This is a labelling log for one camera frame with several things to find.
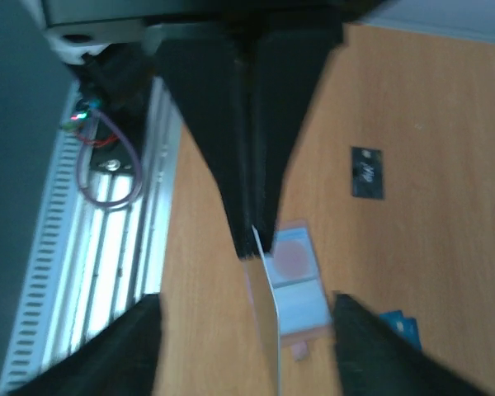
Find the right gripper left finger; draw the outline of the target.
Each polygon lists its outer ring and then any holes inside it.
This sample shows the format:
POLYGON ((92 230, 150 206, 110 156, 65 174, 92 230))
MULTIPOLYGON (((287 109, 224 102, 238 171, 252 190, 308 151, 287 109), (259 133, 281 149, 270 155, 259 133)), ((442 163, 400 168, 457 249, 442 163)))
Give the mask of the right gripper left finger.
POLYGON ((10 395, 150 395, 162 344, 160 295, 145 295, 93 339, 10 395))

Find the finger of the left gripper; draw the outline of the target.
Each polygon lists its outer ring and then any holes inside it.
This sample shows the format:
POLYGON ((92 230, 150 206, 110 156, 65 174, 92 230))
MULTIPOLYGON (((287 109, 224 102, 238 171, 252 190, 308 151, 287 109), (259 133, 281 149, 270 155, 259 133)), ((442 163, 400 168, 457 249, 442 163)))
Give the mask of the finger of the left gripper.
POLYGON ((251 100, 254 133, 255 219, 262 249, 271 250, 281 188, 291 154, 342 24, 277 29, 256 46, 251 100))
POLYGON ((212 173, 239 258, 252 254, 248 232, 247 140, 243 66, 235 44, 220 36, 163 41, 158 71, 212 173))

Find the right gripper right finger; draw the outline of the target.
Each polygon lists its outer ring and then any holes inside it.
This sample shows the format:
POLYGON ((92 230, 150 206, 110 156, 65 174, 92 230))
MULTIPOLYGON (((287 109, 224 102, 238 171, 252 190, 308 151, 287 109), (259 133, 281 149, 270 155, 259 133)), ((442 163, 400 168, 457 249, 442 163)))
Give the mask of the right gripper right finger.
POLYGON ((334 352, 343 395, 487 394, 411 346, 352 295, 334 297, 334 352))

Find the blue VIP card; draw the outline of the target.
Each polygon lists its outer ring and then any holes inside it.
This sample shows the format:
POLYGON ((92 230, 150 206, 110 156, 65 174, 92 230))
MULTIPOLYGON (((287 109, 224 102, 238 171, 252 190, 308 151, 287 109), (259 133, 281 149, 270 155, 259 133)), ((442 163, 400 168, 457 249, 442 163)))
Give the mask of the blue VIP card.
POLYGON ((422 349, 417 320, 415 318, 405 317, 402 310, 381 313, 379 317, 414 348, 419 351, 422 349))

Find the pink card holder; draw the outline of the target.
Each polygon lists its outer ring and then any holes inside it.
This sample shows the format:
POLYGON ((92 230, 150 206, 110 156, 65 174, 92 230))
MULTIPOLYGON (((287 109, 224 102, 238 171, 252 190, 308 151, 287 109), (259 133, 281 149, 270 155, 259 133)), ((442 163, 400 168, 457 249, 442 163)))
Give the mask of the pink card holder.
MULTIPOLYGON (((275 286, 272 281, 271 284, 275 292, 280 319, 280 344, 283 347, 289 347, 294 359, 301 361, 309 355, 309 341, 323 337, 331 332, 332 319, 307 222, 304 220, 286 222, 277 229, 276 235, 281 230, 295 228, 305 228, 307 230, 316 259, 318 274, 313 278, 280 286, 275 286)), ((271 251, 266 254, 266 268, 270 279, 268 258, 273 251, 273 246, 271 251)))

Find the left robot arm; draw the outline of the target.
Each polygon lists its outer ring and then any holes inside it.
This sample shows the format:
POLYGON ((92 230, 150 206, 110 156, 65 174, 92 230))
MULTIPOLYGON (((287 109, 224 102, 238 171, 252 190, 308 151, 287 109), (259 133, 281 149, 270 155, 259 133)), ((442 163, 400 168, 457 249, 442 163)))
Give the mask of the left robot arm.
POLYGON ((29 1, 36 25, 82 56, 81 79, 111 109, 164 82, 224 205, 239 258, 274 241, 286 168, 331 51, 329 1, 29 1))

